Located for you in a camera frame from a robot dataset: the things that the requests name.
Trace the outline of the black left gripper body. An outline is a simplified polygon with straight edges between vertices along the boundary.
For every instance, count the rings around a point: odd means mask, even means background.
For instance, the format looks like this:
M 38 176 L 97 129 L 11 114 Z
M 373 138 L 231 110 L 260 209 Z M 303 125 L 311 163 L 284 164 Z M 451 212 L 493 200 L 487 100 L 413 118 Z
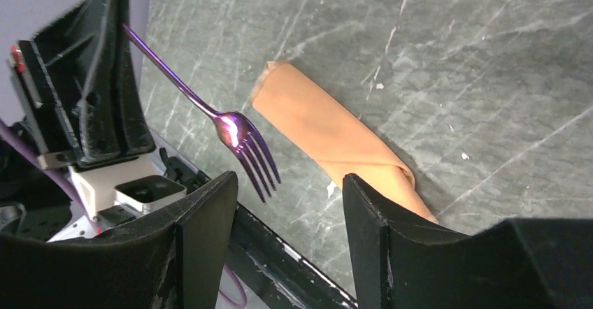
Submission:
M 22 78 L 24 73 L 24 57 L 15 44 L 10 47 L 10 54 L 8 58 L 8 65 L 13 69 L 17 80 Z M 13 132 L 8 125 L 1 120 L 1 139 L 11 146 L 14 151 L 20 154 L 25 160 L 27 160 L 32 166 L 35 166 L 38 170 L 43 172 L 51 181 L 53 181 L 62 191 L 65 193 L 73 205 L 78 206 L 83 211 L 83 216 L 74 224 L 77 225 L 77 231 L 79 236 L 84 238 L 93 237 L 93 220 L 86 213 L 83 202 L 76 191 L 72 183 L 66 179 L 66 177 L 59 171 L 50 168 L 43 168 L 38 160 L 38 154 L 29 147 L 15 132 Z

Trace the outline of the peach satin napkin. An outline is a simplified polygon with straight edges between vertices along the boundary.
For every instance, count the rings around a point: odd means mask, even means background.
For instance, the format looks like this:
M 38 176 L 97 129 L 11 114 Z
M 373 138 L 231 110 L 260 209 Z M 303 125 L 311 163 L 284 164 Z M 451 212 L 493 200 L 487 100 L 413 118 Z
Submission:
M 409 167 L 375 133 L 286 61 L 266 64 L 250 103 L 314 160 L 337 187 L 356 174 L 386 199 L 431 222 Z

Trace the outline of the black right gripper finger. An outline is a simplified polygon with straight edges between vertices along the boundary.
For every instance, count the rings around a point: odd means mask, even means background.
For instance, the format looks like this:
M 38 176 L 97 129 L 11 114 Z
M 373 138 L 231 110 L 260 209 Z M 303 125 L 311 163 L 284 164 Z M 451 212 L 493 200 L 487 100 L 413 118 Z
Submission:
M 1 236 L 2 308 L 214 308 L 238 196 L 227 171 L 91 239 Z
M 115 155 L 116 0 L 80 0 L 18 47 L 38 151 Z
M 97 161 L 112 162 L 150 153 L 155 148 L 138 95 L 131 49 L 123 26 L 129 23 L 129 0 L 103 0 L 97 72 L 101 115 L 105 121 L 97 138 Z
M 591 308 L 592 221 L 511 218 L 467 236 L 355 174 L 343 207 L 360 308 Z

